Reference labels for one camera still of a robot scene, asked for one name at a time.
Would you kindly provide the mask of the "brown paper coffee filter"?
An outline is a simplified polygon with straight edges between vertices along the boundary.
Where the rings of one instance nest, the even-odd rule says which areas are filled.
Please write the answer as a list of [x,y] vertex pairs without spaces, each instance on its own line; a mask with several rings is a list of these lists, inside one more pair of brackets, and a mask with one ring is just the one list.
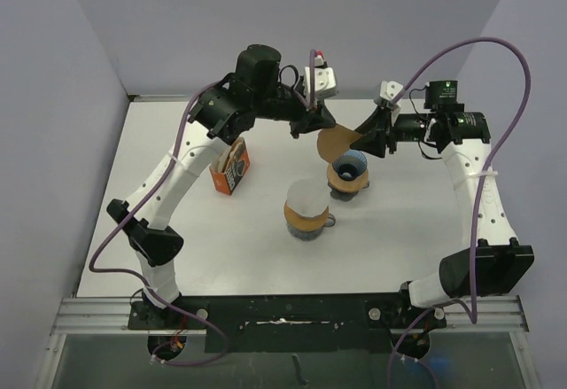
[[322,129],[318,133],[316,148],[318,155],[327,163],[333,162],[350,149],[362,134],[337,124],[333,128]]

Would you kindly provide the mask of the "blue plastic dripper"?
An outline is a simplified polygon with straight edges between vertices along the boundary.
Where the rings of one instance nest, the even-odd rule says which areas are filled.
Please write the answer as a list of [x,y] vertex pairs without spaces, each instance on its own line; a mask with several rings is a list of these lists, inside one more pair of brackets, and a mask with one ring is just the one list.
[[338,177],[347,182],[354,181],[367,170],[366,156],[357,150],[348,150],[331,163]]

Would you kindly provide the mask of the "grey plastic dripper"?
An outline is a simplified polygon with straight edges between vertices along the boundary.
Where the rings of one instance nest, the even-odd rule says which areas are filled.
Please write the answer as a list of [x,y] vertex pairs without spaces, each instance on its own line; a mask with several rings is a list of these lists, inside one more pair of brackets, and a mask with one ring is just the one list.
[[330,196],[332,198],[334,198],[335,200],[348,202],[356,197],[362,190],[366,190],[370,186],[370,182],[366,182],[366,184],[359,191],[353,192],[340,191],[330,183],[328,183],[328,186],[330,187]]

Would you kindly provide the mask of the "white paper coffee filter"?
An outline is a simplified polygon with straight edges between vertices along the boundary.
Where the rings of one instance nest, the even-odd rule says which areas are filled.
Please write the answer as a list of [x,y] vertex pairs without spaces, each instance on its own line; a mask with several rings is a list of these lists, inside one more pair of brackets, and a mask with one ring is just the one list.
[[323,180],[299,179],[290,185],[286,203],[299,216],[315,218],[329,207],[330,187]]

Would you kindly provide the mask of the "orange coffee filter box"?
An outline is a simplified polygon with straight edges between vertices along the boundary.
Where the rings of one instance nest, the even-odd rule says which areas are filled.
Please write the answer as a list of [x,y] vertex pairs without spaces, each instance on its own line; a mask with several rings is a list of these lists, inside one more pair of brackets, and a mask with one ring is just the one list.
[[214,188],[231,196],[251,165],[247,144],[239,137],[209,167]]

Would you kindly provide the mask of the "grey glass carafe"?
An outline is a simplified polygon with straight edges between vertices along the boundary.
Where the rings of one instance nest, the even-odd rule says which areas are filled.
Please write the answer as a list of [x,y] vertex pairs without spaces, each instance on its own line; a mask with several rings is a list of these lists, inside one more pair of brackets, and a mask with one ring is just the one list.
[[313,241],[323,233],[324,229],[333,227],[335,224],[336,224],[336,217],[333,214],[329,214],[322,227],[316,230],[310,230],[310,231],[300,230],[289,223],[286,224],[286,228],[293,237],[301,241]]

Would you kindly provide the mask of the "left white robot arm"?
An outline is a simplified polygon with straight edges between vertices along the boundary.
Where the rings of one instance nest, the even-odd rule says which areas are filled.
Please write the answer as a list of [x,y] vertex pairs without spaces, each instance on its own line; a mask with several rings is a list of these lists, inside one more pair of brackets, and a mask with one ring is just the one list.
[[181,313],[174,260],[183,238],[169,222],[203,171],[258,119],[287,122],[294,139],[336,125],[324,104],[337,92],[324,55],[310,51],[305,73],[291,86],[281,80],[280,63],[278,50],[262,44],[248,46],[238,55],[233,72],[190,99],[172,147],[141,186],[107,207],[136,252],[143,299],[159,327],[173,326]]

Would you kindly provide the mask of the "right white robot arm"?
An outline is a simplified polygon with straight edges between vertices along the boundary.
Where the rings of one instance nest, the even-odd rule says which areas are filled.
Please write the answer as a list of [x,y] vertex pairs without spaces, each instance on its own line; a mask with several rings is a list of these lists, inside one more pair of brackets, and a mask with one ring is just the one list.
[[355,130],[357,151],[383,158],[401,142],[427,144],[451,178],[462,220],[463,249],[442,259],[434,274],[408,285],[394,304],[397,320],[416,325],[427,307],[468,297],[509,293],[534,263],[531,246],[520,243],[501,202],[492,160],[497,151],[485,116],[457,100],[455,81],[430,82],[422,113],[402,113],[397,82],[382,82],[375,111]]

